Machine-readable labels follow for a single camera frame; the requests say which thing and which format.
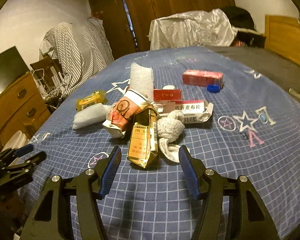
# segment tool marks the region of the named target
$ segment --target silver screw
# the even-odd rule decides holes
[[[52,177],[52,181],[53,181],[53,182],[57,182],[59,179],[60,179],[60,176],[58,176],[58,175],[54,175],[54,176]]]
[[[85,172],[87,175],[92,175],[94,173],[93,169],[87,169]]]
[[[248,181],[248,178],[246,176],[240,176],[239,179],[242,181],[242,182],[247,182]]]
[[[206,169],[206,174],[211,176],[211,175],[214,174],[214,170],[212,170],[212,169]]]

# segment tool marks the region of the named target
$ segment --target white wall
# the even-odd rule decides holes
[[[264,33],[265,15],[282,15],[298,18],[298,9],[291,0],[234,0],[237,7],[250,12],[256,29]]]
[[[90,16],[88,0],[8,0],[0,11],[0,53],[16,46],[28,65],[39,60],[45,33]]]

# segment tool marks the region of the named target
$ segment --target blue bedsheet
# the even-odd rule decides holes
[[[38,199],[47,176],[77,176],[106,156],[98,153],[110,153],[118,145],[121,165],[109,195],[98,201],[109,239],[190,239],[200,202],[189,195],[180,165],[168,163],[160,154],[152,170],[136,170],[126,160],[128,138],[111,138],[101,123],[72,130],[77,98],[103,89],[108,91],[108,104],[118,101],[128,86],[132,62],[153,68],[156,88],[173,84],[183,90],[185,100],[214,104],[210,121],[186,125],[177,143],[185,144],[192,156],[224,176],[248,176],[279,236],[290,233],[300,223],[300,104],[265,76],[204,47],[127,55],[75,91],[32,138],[35,152],[44,150],[48,157],[36,168],[34,181],[20,191],[27,207]],[[212,94],[205,87],[184,85],[182,73],[187,69],[223,72],[223,89]],[[81,239],[75,197],[71,212],[74,234]],[[220,238],[227,212],[224,198]]]

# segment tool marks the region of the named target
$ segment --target wooden dresser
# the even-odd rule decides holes
[[[0,94],[0,151],[18,130],[30,139],[49,116],[32,75],[26,73]]]

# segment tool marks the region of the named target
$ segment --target red box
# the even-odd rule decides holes
[[[158,101],[180,101],[181,100],[181,89],[163,90],[154,89],[153,98],[155,102]]]
[[[208,85],[217,85],[222,88],[223,73],[188,69],[183,73],[182,80],[184,84],[188,85],[203,87]]]

